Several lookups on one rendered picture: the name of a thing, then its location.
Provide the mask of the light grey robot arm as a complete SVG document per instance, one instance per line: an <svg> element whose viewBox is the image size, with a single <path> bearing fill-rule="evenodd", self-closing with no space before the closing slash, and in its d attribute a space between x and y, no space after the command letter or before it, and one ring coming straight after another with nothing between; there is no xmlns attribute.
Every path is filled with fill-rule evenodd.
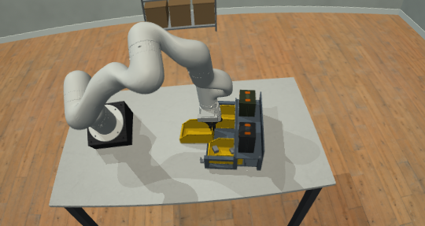
<svg viewBox="0 0 425 226"><path fill-rule="evenodd" d="M139 94L157 91L164 82L161 50L187 68L201 107L198 122L218 121L218 113L214 113L218 98L231 95L233 84L225 71L213 69L209 48L203 42L182 39L151 22L139 22L128 32L127 44L129 68L112 62L92 78L80 70L65 77L65 119L71 128L89 128L92 136L102 142L115 139L124 119L118 108L106 102L124 88Z"/></svg>

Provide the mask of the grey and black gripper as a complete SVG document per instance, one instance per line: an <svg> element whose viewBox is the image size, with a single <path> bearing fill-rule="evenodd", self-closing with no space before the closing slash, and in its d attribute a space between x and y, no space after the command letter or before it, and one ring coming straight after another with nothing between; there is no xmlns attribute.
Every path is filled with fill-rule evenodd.
<svg viewBox="0 0 425 226"><path fill-rule="evenodd" d="M218 122L223 121L222 117L220 116L221 115L221 109L220 109L219 102L217 102L217 104L216 104L215 112L214 113L218 113L218 121L205 122L209 126L209 128L210 128L211 131L212 130L214 131L214 128L216 128L216 124ZM201 114L201 107L200 107L200 105L199 105L199 114Z"/></svg>

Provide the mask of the yellow open-front bin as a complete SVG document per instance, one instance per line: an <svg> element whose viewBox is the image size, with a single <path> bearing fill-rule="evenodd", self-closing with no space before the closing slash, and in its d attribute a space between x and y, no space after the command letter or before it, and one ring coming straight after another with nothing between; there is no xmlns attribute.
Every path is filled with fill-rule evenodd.
<svg viewBox="0 0 425 226"><path fill-rule="evenodd" d="M181 143L209 143L214 140L214 131L213 128L211 131L205 122L189 119L182 124L180 141Z"/></svg>
<svg viewBox="0 0 425 226"><path fill-rule="evenodd" d="M214 154L212 146L217 145L219 149L219 153ZM234 147L234 139L225 139L225 138L218 138L211 142L209 142L209 148L208 148L208 155L213 156L231 156L234 157L233 154L229 151L229 148ZM231 155L227 155L231 154ZM242 165L243 159L238 159L238 165ZM209 161L209 163L215 163L215 164L233 164L233 162L230 161Z"/></svg>
<svg viewBox="0 0 425 226"><path fill-rule="evenodd" d="M216 128L235 128L235 106L221 105L223 121L216 124Z"/></svg>

